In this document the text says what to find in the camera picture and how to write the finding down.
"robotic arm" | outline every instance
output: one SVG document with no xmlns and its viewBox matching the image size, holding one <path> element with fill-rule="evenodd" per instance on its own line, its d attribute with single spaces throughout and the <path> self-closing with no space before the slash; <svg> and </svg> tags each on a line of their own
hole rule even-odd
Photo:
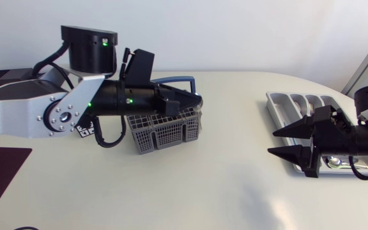
<svg viewBox="0 0 368 230">
<path fill-rule="evenodd" d="M 97 116 L 113 115 L 122 116 L 125 129 L 124 115 L 176 116 L 202 104 L 197 94 L 150 82 L 154 54 L 145 50 L 126 49 L 119 80 L 108 80 L 116 72 L 114 32 L 62 26 L 62 39 L 63 46 L 39 62 L 33 75 L 45 65 L 55 68 L 40 79 L 0 86 L 0 135 L 62 137 L 90 121 L 100 129 Z M 58 67 L 53 61 L 68 48 L 70 66 Z M 70 73 L 79 83 L 66 91 L 61 85 L 70 82 Z"/>
<path fill-rule="evenodd" d="M 277 137 L 311 139 L 311 147 L 296 145 L 270 148 L 268 151 L 299 165 L 308 177 L 317 178 L 321 155 L 348 155 L 353 173 L 361 180 L 353 163 L 353 156 L 368 156 L 368 86 L 355 93 L 358 125 L 352 125 L 341 109 L 331 105 L 315 109 L 313 116 L 304 116 L 275 131 Z"/>
</svg>

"silver cutlery tray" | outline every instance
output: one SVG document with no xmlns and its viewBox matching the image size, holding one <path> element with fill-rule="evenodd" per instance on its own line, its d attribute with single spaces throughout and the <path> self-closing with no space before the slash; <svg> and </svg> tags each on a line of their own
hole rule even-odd
<svg viewBox="0 0 368 230">
<path fill-rule="evenodd" d="M 317 94 L 302 94 L 302 93 L 278 93 L 267 92 L 266 97 L 268 101 L 266 106 L 271 114 L 273 121 L 276 124 L 277 129 L 285 127 L 295 121 L 301 119 L 304 115 L 311 116 L 315 108 L 325 105 L 331 105 L 335 109 L 341 108 L 340 105 L 328 95 Z M 283 143 L 286 146 L 292 146 L 301 144 L 302 146 L 310 146 L 311 140 L 309 139 L 294 139 L 289 137 L 282 137 Z M 328 156 L 322 156 L 319 173 L 328 174 L 353 174 L 350 168 L 336 169 L 331 168 L 326 163 Z M 340 158 L 343 162 L 348 162 L 348 156 L 333 156 Z M 362 165 L 368 167 L 368 157 L 355 157 L 358 162 L 355 165 Z M 302 173 L 302 170 L 298 165 L 293 165 L 296 171 Z M 368 174 L 368 169 L 358 169 L 360 173 Z"/>
</svg>

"spoon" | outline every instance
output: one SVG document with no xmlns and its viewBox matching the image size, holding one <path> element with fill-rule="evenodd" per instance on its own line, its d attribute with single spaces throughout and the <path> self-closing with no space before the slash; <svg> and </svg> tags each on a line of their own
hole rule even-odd
<svg viewBox="0 0 368 230">
<path fill-rule="evenodd" d="M 350 169 L 350 163 L 349 162 L 343 162 L 341 159 L 337 158 L 337 157 L 327 157 L 327 164 L 329 165 L 329 167 L 331 167 L 332 169 Z M 355 158 L 353 159 L 353 163 L 357 163 L 358 159 Z M 357 169 L 368 169 L 368 166 L 366 165 L 356 165 L 355 167 Z"/>
</svg>

